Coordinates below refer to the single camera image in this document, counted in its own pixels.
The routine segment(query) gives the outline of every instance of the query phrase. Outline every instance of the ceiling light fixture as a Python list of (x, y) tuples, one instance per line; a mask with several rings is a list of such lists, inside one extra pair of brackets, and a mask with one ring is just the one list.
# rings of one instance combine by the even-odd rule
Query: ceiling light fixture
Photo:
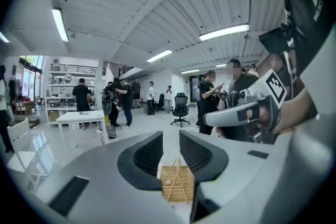
[(164, 57), (168, 54), (171, 54), (171, 53), (173, 53), (171, 50), (165, 50), (164, 52), (152, 57), (151, 59), (148, 59), (147, 62), (154, 62), (155, 60), (158, 60), (158, 59), (160, 59), (160, 58), (162, 58), (162, 57)]
[(0, 32), (0, 38), (4, 43), (9, 43), (9, 40)]
[(209, 33), (205, 33), (203, 35), (200, 35), (199, 38), (201, 41), (206, 41), (208, 39), (212, 39), (215, 37), (220, 37), (220, 36), (225, 36), (229, 34), (234, 34), (234, 33), (239, 33), (239, 32), (244, 32), (248, 31), (250, 29), (249, 24), (242, 24), (242, 25), (236, 25), (236, 26), (230, 26), (226, 27), (220, 30), (215, 30)]
[(69, 42), (67, 32), (65, 31), (64, 22), (62, 18), (62, 10), (60, 8), (53, 8), (53, 17), (57, 26), (57, 30), (63, 41)]
[(189, 70), (189, 71), (183, 71), (181, 74), (187, 74), (187, 73), (193, 73), (193, 72), (198, 72), (199, 69), (194, 69), (194, 70)]

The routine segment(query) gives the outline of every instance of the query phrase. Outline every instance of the railing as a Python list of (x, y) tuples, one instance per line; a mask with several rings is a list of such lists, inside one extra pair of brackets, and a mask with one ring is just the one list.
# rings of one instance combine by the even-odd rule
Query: railing
[(124, 75), (126, 72), (130, 71), (133, 68), (134, 67), (131, 67), (131, 66), (123, 66), (122, 68), (119, 68), (118, 77), (120, 77), (121, 75)]
[[(78, 72), (78, 73), (88, 73), (95, 74), (98, 70), (97, 67), (86, 67), (86, 66), (75, 66), (75, 65), (55, 65), (51, 64), (51, 71), (63, 71), (63, 72)], [(106, 68), (103, 68), (102, 75), (106, 75)]]

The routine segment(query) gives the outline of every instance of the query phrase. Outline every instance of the small wicker basket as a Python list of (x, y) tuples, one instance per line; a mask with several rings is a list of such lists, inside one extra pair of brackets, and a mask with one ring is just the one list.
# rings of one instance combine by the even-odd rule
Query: small wicker basket
[(173, 166), (162, 166), (162, 193), (166, 201), (188, 202), (194, 198), (194, 175), (176, 158)]

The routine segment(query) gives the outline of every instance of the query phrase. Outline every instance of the office chair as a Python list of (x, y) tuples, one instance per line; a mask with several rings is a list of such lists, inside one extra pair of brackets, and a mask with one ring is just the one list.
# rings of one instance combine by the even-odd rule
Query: office chair
[(154, 102), (154, 110), (164, 110), (164, 94), (161, 93), (159, 97), (159, 102)]
[(189, 108), (187, 107), (188, 97), (185, 96), (184, 93), (178, 93), (175, 97), (175, 109), (172, 109), (173, 116), (177, 116), (178, 119), (175, 119), (170, 125), (173, 125), (175, 122), (179, 122), (181, 124), (181, 128), (183, 128), (182, 122), (187, 122), (190, 125), (190, 122), (187, 121), (184, 117), (189, 114)]

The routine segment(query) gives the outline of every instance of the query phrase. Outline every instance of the white floor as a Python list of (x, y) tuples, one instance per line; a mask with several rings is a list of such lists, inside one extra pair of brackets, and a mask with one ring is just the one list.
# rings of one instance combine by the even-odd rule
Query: white floor
[[(174, 121), (176, 117), (174, 117), (172, 114), (164, 114), (163, 112), (156, 112), (155, 115), (149, 116), (144, 113), (144, 109), (132, 110), (132, 114), (134, 121), (132, 129), (123, 130), (122, 127), (126, 124), (126, 118), (123, 111), (120, 111), (117, 120), (120, 126), (116, 128), (117, 137), (111, 140), (112, 143), (130, 136), (153, 131), (163, 131), (164, 154), (161, 159), (161, 164), (173, 165), (174, 160), (179, 157), (182, 165), (185, 165), (184, 159), (180, 154), (179, 130), (181, 129), (181, 126), (179, 123), (171, 125), (171, 122)], [(183, 123), (183, 129), (198, 132), (199, 129), (195, 125), (196, 118), (196, 107), (190, 107), (190, 112), (189, 115), (186, 116), (186, 119), (190, 121), (191, 124), (188, 125), (188, 123)], [(53, 125), (49, 128), (47, 124), (43, 123), (45, 122), (45, 119), (41, 119), (41, 122), (42, 124), (38, 125), (34, 129), (31, 129), (32, 144), (30, 146), (38, 149), (38, 155), (40, 156), (43, 164), (46, 166), (50, 174), (57, 173), (59, 169), (71, 162), (81, 153), (102, 145), (100, 135), (96, 132), (98, 127), (95, 127), (94, 129), (87, 128), (86, 130), (80, 129), (75, 131), (75, 138), (78, 143), (78, 148), (75, 148), (71, 139), (69, 127), (65, 126), (65, 136), (71, 148), (70, 154), (61, 140), (58, 127)], [(3, 150), (1, 151), (4, 162), (7, 163), (11, 158), (11, 154), (5, 154), (3, 153)], [(13, 174), (17, 180), (22, 182), (22, 184), (27, 184), (27, 180), (25, 179), (24, 175), (15, 173), (11, 174)], [(183, 220), (185, 220), (185, 222), (188, 222), (191, 205), (174, 204), (174, 207), (174, 211)]]

